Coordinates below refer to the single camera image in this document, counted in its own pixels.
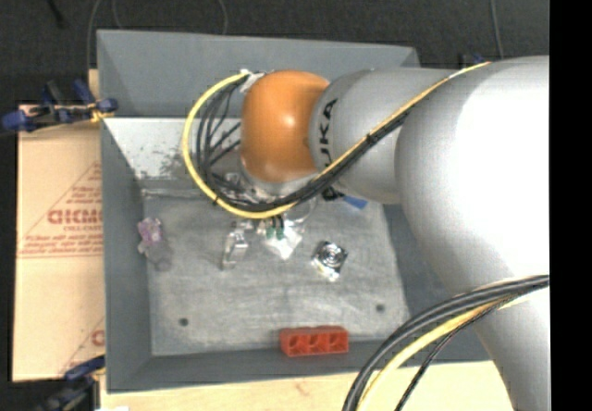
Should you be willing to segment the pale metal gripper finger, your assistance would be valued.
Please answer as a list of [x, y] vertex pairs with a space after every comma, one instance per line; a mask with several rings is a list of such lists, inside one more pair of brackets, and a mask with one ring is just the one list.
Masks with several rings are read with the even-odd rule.
[[233, 221], [230, 231], [224, 243], [224, 250], [221, 259], [222, 269], [231, 269], [245, 257], [249, 248], [247, 239], [248, 232], [251, 230], [250, 220]]

